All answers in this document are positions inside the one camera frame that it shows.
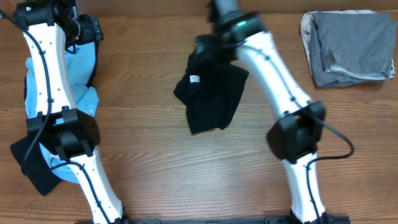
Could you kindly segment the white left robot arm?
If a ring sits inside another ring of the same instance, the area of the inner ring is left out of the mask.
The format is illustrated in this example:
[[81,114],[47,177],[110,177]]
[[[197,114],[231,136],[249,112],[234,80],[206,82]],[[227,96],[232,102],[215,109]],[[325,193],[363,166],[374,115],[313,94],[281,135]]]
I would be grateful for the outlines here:
[[26,121],[32,142],[21,162],[43,146],[72,170],[93,223],[129,223],[100,159],[97,122],[78,108],[67,72],[66,53],[103,40],[98,17],[79,14],[76,1],[25,1],[17,5],[13,23],[29,46],[37,91],[36,114]]

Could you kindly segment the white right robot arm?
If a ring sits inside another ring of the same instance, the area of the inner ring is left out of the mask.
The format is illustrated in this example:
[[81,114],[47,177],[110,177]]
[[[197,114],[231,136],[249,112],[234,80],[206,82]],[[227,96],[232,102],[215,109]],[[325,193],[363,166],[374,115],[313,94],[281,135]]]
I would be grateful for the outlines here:
[[226,60],[239,60],[248,68],[275,116],[267,142],[288,178],[292,206],[287,222],[328,223],[315,162],[325,119],[323,104],[313,102],[294,80],[259,14],[243,13],[237,1],[210,1],[209,10],[215,49]]

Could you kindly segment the black t-shirt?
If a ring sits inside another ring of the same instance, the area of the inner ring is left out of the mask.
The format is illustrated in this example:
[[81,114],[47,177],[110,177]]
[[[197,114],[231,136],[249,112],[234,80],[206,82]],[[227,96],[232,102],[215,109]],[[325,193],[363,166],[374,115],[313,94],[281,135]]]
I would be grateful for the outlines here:
[[247,70],[228,61],[208,59],[200,63],[196,53],[188,56],[185,74],[174,95],[186,106],[192,134],[229,126],[248,76]]

